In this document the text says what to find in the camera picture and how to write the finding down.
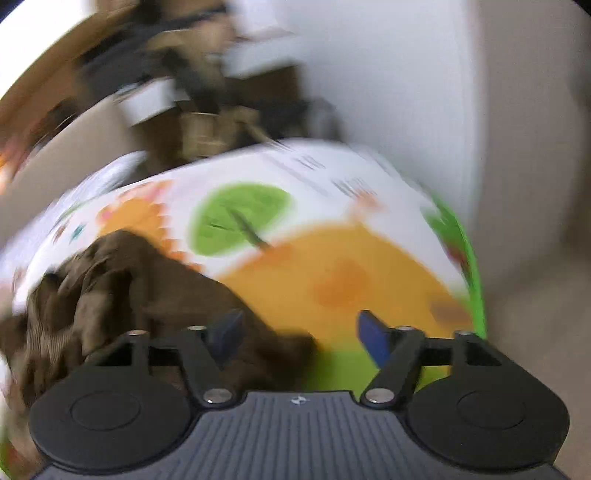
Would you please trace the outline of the brown polka dot dress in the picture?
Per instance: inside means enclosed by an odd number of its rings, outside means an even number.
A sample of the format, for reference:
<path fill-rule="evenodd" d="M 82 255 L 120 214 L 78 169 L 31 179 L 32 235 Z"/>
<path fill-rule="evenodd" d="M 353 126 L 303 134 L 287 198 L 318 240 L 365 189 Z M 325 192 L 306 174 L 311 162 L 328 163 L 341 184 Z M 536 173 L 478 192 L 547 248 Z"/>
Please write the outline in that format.
<path fill-rule="evenodd" d="M 224 382 L 237 390 L 290 388 L 311 363 L 314 337 L 273 331 L 228 287 L 138 235 L 119 230 L 99 238 L 45 274 L 24 312 L 1 317 L 1 352 L 12 374 L 10 441 L 31 447 L 34 401 L 120 335 L 138 329 L 167 336 L 231 311 L 245 318 L 245 339 L 222 369 Z"/>

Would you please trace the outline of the colourful cartoon play mat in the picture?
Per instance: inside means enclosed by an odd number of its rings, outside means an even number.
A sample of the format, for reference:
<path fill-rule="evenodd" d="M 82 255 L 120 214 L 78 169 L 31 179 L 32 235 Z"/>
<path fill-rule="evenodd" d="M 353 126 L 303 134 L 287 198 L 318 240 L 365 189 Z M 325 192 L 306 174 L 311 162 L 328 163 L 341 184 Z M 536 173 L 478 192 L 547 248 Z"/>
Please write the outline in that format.
<path fill-rule="evenodd" d="M 124 229 L 228 286 L 276 329 L 308 331 L 317 389 L 360 391 L 374 372 L 356 316 L 433 335 L 486 330 L 470 241 L 445 205 L 368 152 L 321 141 L 257 146 L 116 190 L 116 161 L 68 192 L 11 244 L 23 307 L 43 273 Z"/>

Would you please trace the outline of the beige mesh office chair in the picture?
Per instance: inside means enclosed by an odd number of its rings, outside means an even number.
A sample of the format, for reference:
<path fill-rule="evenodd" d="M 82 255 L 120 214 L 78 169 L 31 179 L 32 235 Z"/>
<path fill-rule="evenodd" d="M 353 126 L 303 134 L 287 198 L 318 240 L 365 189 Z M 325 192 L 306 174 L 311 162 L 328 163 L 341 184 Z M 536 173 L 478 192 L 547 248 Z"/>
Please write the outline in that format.
<path fill-rule="evenodd" d="M 190 5 L 182 16 L 172 16 L 161 1 L 141 1 L 133 10 L 139 31 L 149 35 L 142 46 L 147 73 L 171 82 L 170 105 L 137 127 L 153 157 L 178 165 L 290 136 L 342 137 L 335 108 L 301 96 L 293 68 L 228 77 L 231 53 L 249 38 L 236 31 L 228 2 Z"/>

